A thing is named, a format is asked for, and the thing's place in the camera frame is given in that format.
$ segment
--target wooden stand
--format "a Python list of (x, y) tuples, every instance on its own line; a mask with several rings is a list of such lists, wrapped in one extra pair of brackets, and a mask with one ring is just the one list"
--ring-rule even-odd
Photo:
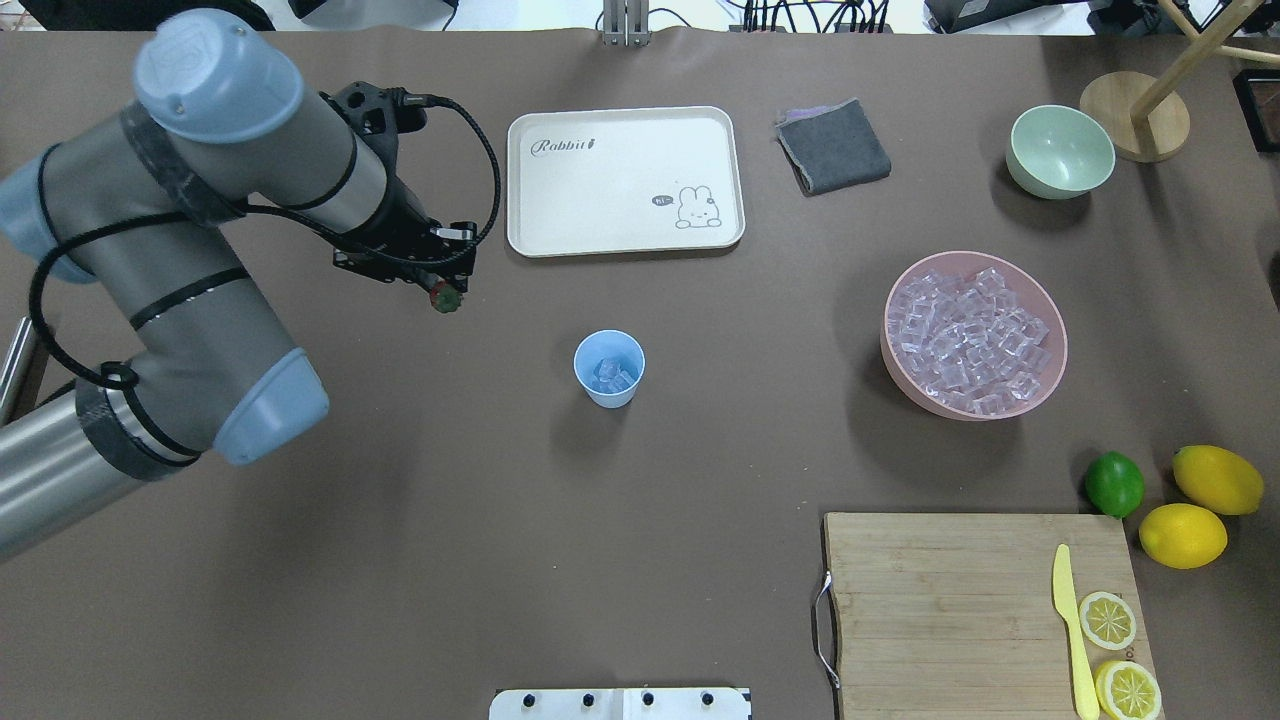
[(1119, 72), (1091, 82), (1080, 96), (1080, 110), (1106, 128), (1116, 154), (1138, 163), (1158, 163), (1172, 156), (1190, 135), (1190, 114), (1174, 92), (1178, 83), (1213, 53), (1258, 60), (1280, 61), (1280, 56), (1238, 47), (1222, 47), (1222, 41), (1240, 27), (1262, 0), (1235, 0), (1203, 33), (1196, 32), (1172, 0), (1160, 0), (1161, 8), (1192, 38), (1192, 44), (1160, 78)]

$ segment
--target cup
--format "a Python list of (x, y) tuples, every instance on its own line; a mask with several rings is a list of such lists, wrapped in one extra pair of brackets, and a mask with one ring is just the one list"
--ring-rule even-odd
[[(612, 387), (600, 384), (596, 372), (605, 360), (618, 364)], [(586, 395), (600, 407), (622, 407), (636, 393), (644, 377), (644, 350), (622, 331), (596, 331), (586, 336), (573, 352), (573, 374)]]

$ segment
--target green lime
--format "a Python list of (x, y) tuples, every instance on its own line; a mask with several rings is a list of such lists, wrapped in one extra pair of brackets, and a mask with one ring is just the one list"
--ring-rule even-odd
[(1142, 470), (1115, 451), (1103, 454), (1084, 473), (1084, 495), (1112, 518), (1124, 518), (1137, 510), (1144, 489)]

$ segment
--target black cable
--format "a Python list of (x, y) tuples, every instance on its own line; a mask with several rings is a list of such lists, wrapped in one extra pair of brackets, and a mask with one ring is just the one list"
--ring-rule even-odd
[(840, 0), (840, 9), (832, 13), (829, 18), (827, 18), (827, 24), (822, 26), (822, 32), (829, 31), (832, 26), (836, 27), (836, 32), (840, 32), (840, 20), (837, 18), (842, 17), (847, 9), (849, 9), (849, 1)]
[(99, 387), (105, 387), (108, 389), (129, 389), (138, 384), (138, 374), (133, 370), (122, 372), (123, 379), (111, 379), (106, 375), (91, 370), (90, 368), (79, 364), (74, 357), (70, 356), (67, 350), (54, 338), (54, 332), (49, 328), (49, 322), (45, 319), (44, 296), (45, 296), (45, 283), (49, 282), (49, 274), (54, 269), (54, 264), (61, 260), (64, 256), (69, 255), (73, 250), (84, 247), (86, 245), (102, 240), (113, 234), (122, 232), (128, 232), (138, 228), (145, 228), (150, 225), (163, 225), (168, 223), (183, 223), (188, 222), (187, 215), (182, 213), (160, 213), (155, 215), (142, 215), (138, 218), (131, 218), (128, 220), (120, 220), (118, 223), (111, 223), (101, 228), (96, 228), (88, 232), (83, 232), (67, 242), (55, 246), (52, 250), (45, 254), (36, 265), (35, 274), (31, 275), (31, 288), (27, 292), (27, 314), (31, 316), (31, 328), (36, 331), (36, 337), (40, 342), (45, 343), (45, 348), (49, 351), (49, 356), (63, 366), (70, 370), (76, 377), (83, 378)]
[(686, 20), (685, 18), (682, 18), (680, 15), (680, 13), (672, 10), (671, 8), (654, 8), (653, 10), (649, 10), (650, 15), (654, 14), (654, 13), (671, 13), (672, 15), (676, 15), (677, 20), (685, 23), (685, 27), (694, 27), (692, 24), (689, 23), (689, 20)]
[(484, 228), (476, 233), (475, 242), (468, 243), (470, 247), (467, 250), (470, 250), (471, 247), (480, 245), (480, 241), (489, 234), (494, 223), (498, 222), (498, 210), (502, 208), (502, 169), (498, 167), (498, 154), (493, 151), (493, 145), (489, 143), (489, 138), (484, 135), (484, 131), (480, 129), (480, 123), (471, 117), (471, 113), (467, 113), (466, 108), (458, 105), (449, 97), (442, 97), (439, 95), (424, 95), (424, 97), (426, 97), (429, 102), (434, 102), (442, 108), (448, 108), (461, 115), (462, 119), (471, 126), (471, 132), (476, 133), (476, 137), (480, 140), (480, 145), (484, 146), (485, 155), (489, 156), (489, 168), (493, 170), (493, 208), (489, 210), (489, 219), (485, 222)]
[(773, 29), (773, 31), (778, 29), (778, 10), (781, 10), (783, 8), (786, 8), (786, 10), (787, 10), (787, 23), (791, 26), (791, 32), (800, 32), (796, 28), (796, 18), (795, 18), (795, 15), (791, 14), (791, 4), (790, 3), (777, 3), (776, 5), (773, 5), (773, 18), (769, 19), (769, 24), (772, 27), (769, 29)]
[(809, 15), (813, 18), (813, 31), (822, 32), (822, 22), (818, 20), (818, 10), (813, 9), (813, 3), (805, 3), (804, 6), (809, 10)]
[(863, 0), (870, 6), (870, 12), (863, 14), (863, 19), (858, 23), (858, 32), (869, 32), (876, 27), (876, 15), (879, 13), (879, 8), (876, 6), (876, 0)]

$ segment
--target metal bracket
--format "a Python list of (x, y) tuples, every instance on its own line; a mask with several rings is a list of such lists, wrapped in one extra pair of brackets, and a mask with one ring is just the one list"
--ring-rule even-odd
[(605, 45), (649, 45), (649, 0), (604, 0), (603, 23)]

